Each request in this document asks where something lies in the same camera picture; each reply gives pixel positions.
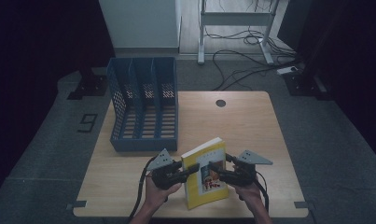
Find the yellow book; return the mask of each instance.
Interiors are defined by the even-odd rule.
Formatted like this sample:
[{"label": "yellow book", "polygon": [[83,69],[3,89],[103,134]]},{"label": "yellow book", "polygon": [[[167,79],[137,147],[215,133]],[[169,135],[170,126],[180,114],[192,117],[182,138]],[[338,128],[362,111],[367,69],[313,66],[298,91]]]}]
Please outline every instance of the yellow book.
[{"label": "yellow book", "polygon": [[184,169],[196,163],[200,165],[199,171],[190,175],[185,183],[188,209],[229,197],[228,185],[208,166],[213,162],[226,169],[225,142],[221,138],[214,138],[181,157]]}]

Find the black cable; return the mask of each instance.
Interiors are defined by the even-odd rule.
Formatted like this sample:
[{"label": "black cable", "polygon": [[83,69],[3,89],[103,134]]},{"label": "black cable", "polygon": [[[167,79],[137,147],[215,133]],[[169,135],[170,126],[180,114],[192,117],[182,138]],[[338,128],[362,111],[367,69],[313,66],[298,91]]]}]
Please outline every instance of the black cable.
[{"label": "black cable", "polygon": [[216,55],[219,54],[220,52],[232,52],[232,53],[235,53],[237,55],[243,56],[246,59],[249,59],[250,61],[252,61],[254,63],[258,63],[260,65],[263,65],[263,67],[265,67],[265,69],[261,69],[261,70],[257,70],[257,71],[252,71],[252,72],[248,73],[247,75],[236,79],[235,81],[233,81],[232,83],[230,83],[228,86],[226,86],[225,88],[223,88],[222,91],[224,91],[228,87],[234,85],[235,83],[238,83],[239,81],[241,81],[244,78],[249,77],[249,76],[251,76],[253,74],[271,71],[273,69],[281,68],[281,67],[286,66],[286,65],[299,63],[299,61],[300,61],[300,59],[295,59],[295,60],[293,60],[291,62],[288,62],[288,63],[282,63],[282,64],[278,64],[278,65],[269,65],[269,64],[266,64],[266,63],[259,62],[259,61],[255,60],[255,59],[253,59],[253,58],[251,58],[251,57],[249,57],[249,56],[247,56],[247,55],[245,55],[243,53],[240,53],[240,52],[237,52],[237,51],[234,51],[234,50],[229,50],[229,49],[219,50],[219,51],[215,52],[214,55],[213,55],[213,63],[216,66],[216,69],[219,71],[219,73],[220,73],[220,75],[222,77],[222,81],[221,81],[221,83],[217,87],[213,88],[212,91],[219,91],[219,89],[225,84],[225,82],[230,78],[230,76],[232,76],[232,75],[235,74],[235,71],[234,71],[230,76],[228,76],[227,78],[225,78],[225,75],[223,74],[222,70],[220,69],[220,66],[217,64],[217,62],[215,60]]},{"label": "black cable", "polygon": [[[235,75],[237,75],[237,74],[241,74],[241,73],[244,73],[244,72],[247,72],[247,71],[248,71],[248,70],[245,70],[245,71],[234,71],[234,72],[231,73],[231,75],[230,75],[229,77],[233,77],[233,78],[234,78],[234,81],[237,81],[238,79],[235,77]],[[239,84],[240,86],[244,87],[244,88],[249,89],[250,91],[253,90],[251,87],[249,87],[249,86],[245,86],[244,84],[240,83],[239,81],[237,81],[236,83]]]},{"label": "black cable", "polygon": [[[204,8],[206,8],[206,4],[207,4],[207,1],[206,0],[202,0],[204,1]],[[248,8],[246,9],[246,11],[252,6],[253,4],[253,0],[252,0],[252,3],[248,6]],[[271,7],[272,7],[272,3],[273,3],[273,0],[270,1],[270,4],[268,6],[268,9],[269,11],[271,10]],[[257,8],[258,8],[258,0],[256,1],[256,7],[255,7],[255,11],[257,11]],[[245,44],[249,44],[249,45],[257,45],[259,44],[259,41],[258,39],[259,38],[262,38],[264,36],[263,33],[261,32],[257,32],[257,31],[251,31],[250,30],[250,27],[248,27],[248,30],[247,31],[242,31],[238,34],[235,34],[235,35],[214,35],[214,34],[208,34],[208,31],[207,31],[207,28],[206,26],[204,26],[204,30],[205,30],[205,33],[206,35],[205,36],[209,36],[210,38],[222,38],[222,39],[243,39],[244,40],[244,43]],[[239,37],[236,37],[237,35],[241,35],[241,34],[244,34],[244,33],[249,33],[249,35],[247,36],[239,36]],[[256,41],[255,42],[251,42],[249,39],[250,38],[255,38]],[[284,48],[281,48],[281,47],[278,47],[275,42],[273,41],[273,39],[271,39],[269,37],[268,39],[268,44],[269,46],[271,47],[271,50],[275,53],[278,53],[278,54],[281,54],[281,55],[287,55],[289,57],[296,57],[296,52],[293,50],[293,49],[284,49]]]},{"label": "black cable", "polygon": [[263,1],[263,4],[262,4],[261,7],[259,7],[258,4],[257,4],[257,7],[255,8],[255,11],[256,11],[257,8],[260,8],[262,10],[262,12],[263,12],[263,11],[265,11],[268,8],[269,12],[270,12],[272,10],[272,1],[273,0],[270,1],[270,4],[267,7],[265,7],[265,1]]},{"label": "black cable", "polygon": [[267,194],[267,190],[263,188],[263,186],[259,183],[258,180],[254,179],[254,183],[262,192],[264,198],[264,207],[266,208],[266,211],[269,213],[269,195]]},{"label": "black cable", "polygon": [[317,224],[317,222],[316,222],[316,217],[315,217],[315,215],[313,214],[313,211],[312,211],[311,209],[309,209],[309,213],[310,213],[310,216],[313,218],[313,223],[314,223],[314,224]]},{"label": "black cable", "polygon": [[258,171],[257,171],[257,175],[260,175],[260,176],[262,177],[263,182],[264,182],[264,186],[265,186],[265,190],[266,190],[266,192],[267,192],[267,183],[266,183],[266,179],[265,179],[264,176],[263,176],[261,173],[259,173]]},{"label": "black cable", "polygon": [[148,166],[152,161],[154,161],[154,160],[156,159],[156,157],[157,157],[157,156],[151,158],[151,159],[147,162],[147,164],[146,164],[144,170],[143,170],[142,173],[141,173],[141,177],[140,177],[140,179],[139,179],[139,187],[138,187],[137,201],[135,202],[135,206],[134,206],[132,212],[130,213],[129,219],[128,219],[128,221],[127,221],[128,223],[130,223],[130,221],[132,221],[132,218],[134,217],[135,212],[137,211],[137,208],[138,208],[138,206],[139,206],[139,203],[141,202],[141,198],[142,198],[142,189],[143,189],[143,186],[144,186],[144,180],[145,180],[145,176],[146,176],[146,168],[147,168],[147,166]]},{"label": "black cable", "polygon": [[255,6],[255,12],[256,12],[257,9],[258,9],[258,4],[259,4],[259,0],[257,0],[257,5]]},{"label": "black cable", "polygon": [[251,4],[249,4],[249,6],[246,8],[245,12],[247,12],[248,9],[249,9],[252,5],[254,5],[254,0],[252,0]]},{"label": "black cable", "polygon": [[219,6],[222,8],[222,10],[225,12],[225,8],[222,7],[222,3],[219,0]]}]

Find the power strip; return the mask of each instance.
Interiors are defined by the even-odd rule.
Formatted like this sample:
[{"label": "power strip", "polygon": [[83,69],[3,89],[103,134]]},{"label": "power strip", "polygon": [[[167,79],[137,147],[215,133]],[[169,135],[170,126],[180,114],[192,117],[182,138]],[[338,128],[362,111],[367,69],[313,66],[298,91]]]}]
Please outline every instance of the power strip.
[{"label": "power strip", "polygon": [[285,75],[285,74],[293,73],[293,72],[297,72],[297,71],[298,71],[297,67],[291,66],[291,67],[286,67],[286,68],[278,69],[277,70],[277,75],[281,76],[281,75]]}]

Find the gray carpet floor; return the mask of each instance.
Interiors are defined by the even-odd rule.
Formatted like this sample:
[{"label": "gray carpet floor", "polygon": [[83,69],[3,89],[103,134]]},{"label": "gray carpet floor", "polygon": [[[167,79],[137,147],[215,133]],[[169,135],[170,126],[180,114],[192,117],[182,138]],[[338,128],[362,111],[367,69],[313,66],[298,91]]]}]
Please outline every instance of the gray carpet floor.
[{"label": "gray carpet floor", "polygon": [[[218,64],[225,76],[258,66],[247,60],[219,60]],[[200,66],[183,57],[177,60],[177,78],[180,91],[210,91],[221,82],[211,60]],[[79,73],[73,73],[59,81],[59,94],[46,120],[0,190],[0,223],[125,223],[123,217],[75,217],[67,209],[77,198],[110,103],[109,91],[105,96],[67,100],[79,80]],[[269,93],[311,207],[305,218],[275,218],[274,223],[376,224],[376,156],[335,102],[290,96],[275,71],[254,74],[227,90]],[[90,133],[79,132],[90,127],[81,123],[88,114],[97,115],[95,124]],[[253,220],[155,218],[152,222]]]}]

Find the cable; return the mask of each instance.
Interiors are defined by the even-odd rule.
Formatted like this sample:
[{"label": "cable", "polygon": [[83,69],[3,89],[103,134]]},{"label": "cable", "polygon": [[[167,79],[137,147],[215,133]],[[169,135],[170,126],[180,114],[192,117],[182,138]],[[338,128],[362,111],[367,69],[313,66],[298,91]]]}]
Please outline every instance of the cable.
[{"label": "cable", "polygon": [[313,211],[312,211],[311,209],[309,209],[309,213],[310,213],[310,216],[313,218],[313,223],[314,223],[314,224],[317,224],[317,222],[316,222],[316,217],[315,217],[315,215],[313,214]]},{"label": "cable", "polygon": [[[249,59],[250,61],[254,62],[254,63],[258,63],[262,66],[260,67],[255,67],[255,68],[263,68],[263,69],[260,69],[260,70],[256,70],[256,71],[249,71],[249,70],[243,70],[243,71],[234,71],[231,73],[231,75],[229,75],[228,77],[225,77],[225,75],[223,74],[223,71],[220,69],[220,66],[218,65],[218,63],[216,62],[215,58],[216,58],[216,55],[219,54],[220,52],[232,52],[234,54],[237,54],[237,55],[240,55],[240,56],[243,56],[247,59]],[[257,73],[261,73],[261,72],[268,72],[268,71],[271,71],[273,69],[277,69],[277,68],[281,68],[283,66],[286,66],[286,65],[291,65],[291,64],[295,64],[295,63],[299,63],[300,62],[300,59],[294,59],[293,61],[291,62],[288,62],[288,63],[282,63],[282,64],[277,64],[277,65],[269,65],[269,64],[266,64],[266,63],[262,63],[262,62],[259,62],[243,53],[240,53],[240,52],[237,52],[237,51],[234,51],[234,50],[229,50],[229,49],[222,49],[222,50],[219,50],[217,51],[216,53],[214,53],[213,55],[213,63],[214,65],[216,66],[216,69],[219,71],[221,77],[222,77],[222,81],[221,83],[212,89],[212,91],[219,91],[219,89],[225,84],[225,82],[233,75],[237,74],[237,73],[242,73],[242,72],[248,72],[248,74],[240,77],[240,78],[237,78],[236,80],[234,80],[233,82],[231,82],[228,86],[224,87],[221,91],[224,91],[225,89],[229,88],[230,86],[234,85],[235,83],[239,83],[239,81],[243,80],[244,78],[246,77],[249,77],[251,75],[254,75],[254,74],[257,74]]]},{"label": "cable", "polygon": [[270,4],[269,4],[269,12],[272,10],[272,0],[270,1]]},{"label": "cable", "polygon": [[267,194],[267,184],[266,184],[266,188],[264,189],[258,180],[254,179],[254,183],[262,192],[263,198],[264,198],[264,207],[266,208],[266,211],[269,213],[269,194]]},{"label": "cable", "polygon": [[255,5],[255,12],[256,12],[257,9],[258,9],[258,4],[259,4],[259,0],[257,0],[257,4]]},{"label": "cable", "polygon": [[254,0],[252,0],[251,4],[246,8],[245,12],[247,12],[248,9],[249,9],[252,5],[254,5]]},{"label": "cable", "polygon": [[132,221],[132,218],[134,217],[135,212],[137,211],[137,208],[138,208],[138,206],[139,206],[139,203],[141,202],[141,198],[142,198],[142,189],[143,189],[143,186],[144,186],[144,180],[145,180],[145,176],[146,176],[146,168],[147,168],[147,166],[148,166],[152,161],[154,161],[154,160],[156,159],[156,157],[157,157],[157,156],[151,158],[151,159],[147,162],[147,164],[146,164],[144,170],[143,170],[142,173],[141,173],[141,177],[140,177],[140,179],[139,179],[139,187],[138,187],[137,201],[135,202],[135,206],[134,206],[132,212],[130,213],[130,216],[129,216],[129,219],[128,219],[128,223],[130,223],[130,222]]},{"label": "cable", "polygon": [[[207,31],[206,27],[204,27],[204,30],[205,30],[205,33],[206,33],[205,36],[209,36],[210,38],[213,38],[213,39],[242,39],[245,44],[252,45],[252,46],[259,44],[259,39],[264,36],[264,34],[261,33],[261,32],[259,32],[259,31],[252,31],[252,30],[250,30],[250,26],[248,27],[248,30],[241,31],[240,33],[237,33],[237,34],[234,34],[234,35],[208,34],[208,31]],[[242,35],[244,33],[249,33],[249,34],[246,35],[246,36],[238,36],[238,35]],[[251,42],[250,38],[255,38],[256,41],[255,42]],[[272,39],[271,37],[269,37],[267,43],[271,47],[271,50],[274,53],[277,53],[277,54],[280,54],[280,55],[287,55],[289,57],[295,57],[297,55],[296,52],[293,49],[285,49],[285,48],[278,47],[275,44],[274,39]]]},{"label": "cable", "polygon": [[258,171],[257,171],[257,175],[260,175],[260,176],[262,177],[263,182],[264,182],[264,186],[265,186],[265,190],[266,190],[266,192],[267,192],[267,183],[266,183],[266,179],[265,179],[264,176],[263,176],[261,173],[259,173]]},{"label": "cable", "polygon": [[250,91],[252,91],[253,89],[252,89],[251,87],[249,87],[249,86],[245,86],[244,84],[240,83],[240,81],[238,81],[238,79],[235,77],[235,75],[240,74],[240,73],[243,73],[243,72],[247,72],[247,71],[248,71],[248,70],[245,70],[245,71],[234,71],[234,72],[231,73],[231,75],[230,75],[229,77],[233,77],[233,78],[234,78],[234,81],[237,81],[237,82],[236,82],[237,84],[239,84],[240,86],[242,86],[242,87],[244,87],[244,88],[247,88],[247,89],[249,89]]},{"label": "cable", "polygon": [[222,3],[219,0],[219,6],[222,8],[222,10],[225,12],[225,8],[222,7]]}]

